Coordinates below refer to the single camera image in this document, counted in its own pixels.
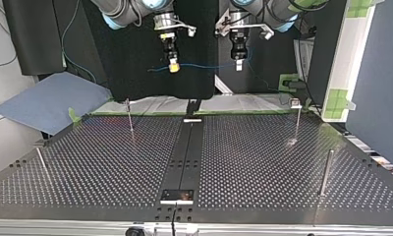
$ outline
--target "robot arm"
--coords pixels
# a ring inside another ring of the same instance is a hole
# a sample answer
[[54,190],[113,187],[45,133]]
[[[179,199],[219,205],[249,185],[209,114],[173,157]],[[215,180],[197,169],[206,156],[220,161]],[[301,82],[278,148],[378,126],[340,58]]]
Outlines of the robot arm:
[[178,48],[176,46],[177,29],[188,29],[188,35],[194,37],[197,28],[179,21],[175,15],[174,0],[91,0],[102,12],[107,25],[118,30],[154,13],[155,30],[163,43],[163,51],[169,60],[171,73],[180,70]]
[[[260,38],[268,40],[275,30],[287,30],[288,24],[292,24],[301,12],[320,10],[327,1],[230,0],[229,10],[216,25],[216,34],[230,34],[231,58],[236,61],[237,71],[241,71],[243,61],[248,58],[246,43],[251,28],[260,28]],[[255,16],[259,24],[252,25],[250,16]]]

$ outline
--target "perforated metal table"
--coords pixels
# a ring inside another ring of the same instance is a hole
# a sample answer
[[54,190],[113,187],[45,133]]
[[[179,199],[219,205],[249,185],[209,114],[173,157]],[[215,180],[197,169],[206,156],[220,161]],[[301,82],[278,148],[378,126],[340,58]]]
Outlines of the perforated metal table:
[[393,226],[393,176],[314,115],[201,118],[86,118],[0,173],[0,219]]

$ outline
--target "white wall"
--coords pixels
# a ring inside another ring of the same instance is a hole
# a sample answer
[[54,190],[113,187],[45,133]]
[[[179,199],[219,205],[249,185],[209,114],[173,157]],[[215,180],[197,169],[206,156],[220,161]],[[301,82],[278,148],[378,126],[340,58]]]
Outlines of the white wall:
[[[0,21],[7,28],[5,17]],[[10,36],[0,27],[0,64],[8,62],[15,55]],[[22,76],[18,60],[0,67],[0,104],[21,91],[34,86],[34,77]],[[0,116],[0,170],[32,149],[41,138],[36,130],[17,124]]]

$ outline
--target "metal rod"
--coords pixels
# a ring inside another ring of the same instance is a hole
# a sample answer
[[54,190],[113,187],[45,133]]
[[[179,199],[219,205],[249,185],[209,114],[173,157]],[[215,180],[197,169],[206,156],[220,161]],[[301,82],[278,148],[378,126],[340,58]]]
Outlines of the metal rod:
[[300,126],[301,110],[302,110],[302,108],[299,108],[299,111],[298,111],[298,119],[297,119],[297,129],[298,129],[298,127]]
[[325,189],[326,189],[326,184],[328,182],[328,176],[329,176],[329,171],[331,170],[331,164],[332,164],[332,158],[334,156],[334,150],[331,149],[328,152],[328,156],[327,156],[327,161],[325,163],[325,172],[322,178],[322,184],[321,184],[321,188],[319,190],[319,195],[320,196],[325,196]]
[[45,163],[44,160],[43,160],[43,155],[41,154],[40,148],[37,147],[37,148],[36,148],[36,151],[37,151],[37,154],[38,154],[38,156],[39,156],[39,158],[40,158],[41,165],[43,166],[43,168],[46,169],[46,163]]
[[127,113],[129,114],[129,122],[130,122],[130,131],[132,132],[134,130],[133,128],[133,121],[132,121],[132,109],[130,107],[130,100],[127,98],[126,99],[126,110]]

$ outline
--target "blue cable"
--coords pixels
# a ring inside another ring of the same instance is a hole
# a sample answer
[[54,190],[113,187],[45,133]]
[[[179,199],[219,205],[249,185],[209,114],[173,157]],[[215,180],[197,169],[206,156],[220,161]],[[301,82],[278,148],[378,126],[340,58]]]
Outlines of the blue cable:
[[[249,58],[245,60],[245,63],[249,63],[253,59],[253,50],[249,51]],[[193,64],[193,63],[182,63],[179,64],[181,67],[196,67],[196,68],[201,68],[201,69],[221,69],[225,67],[232,67],[235,66],[236,64],[234,63],[229,63],[229,64],[224,64],[224,65],[219,65],[219,66],[203,66],[203,65],[198,65],[198,64]],[[161,72],[164,70],[169,70],[169,67],[160,67],[156,69],[148,69],[148,72]]]
[[77,7],[75,8],[74,15],[72,16],[71,21],[68,23],[67,27],[66,27],[65,30],[64,30],[64,33],[62,34],[62,52],[63,52],[65,58],[66,58],[69,62],[71,62],[73,65],[77,66],[78,68],[82,69],[83,71],[87,72],[87,73],[92,77],[93,81],[96,83],[96,77],[95,77],[95,75],[93,74],[93,72],[91,72],[89,69],[87,69],[87,68],[85,68],[85,67],[83,67],[83,66],[81,66],[81,65],[79,65],[79,64],[77,64],[77,63],[75,63],[75,62],[68,56],[68,54],[67,54],[66,51],[65,51],[65,36],[66,36],[66,34],[67,34],[67,32],[68,32],[68,29],[71,27],[72,23],[74,22],[75,17],[77,16],[78,9],[80,8],[80,2],[81,2],[81,0],[78,0],[78,2],[77,2]]

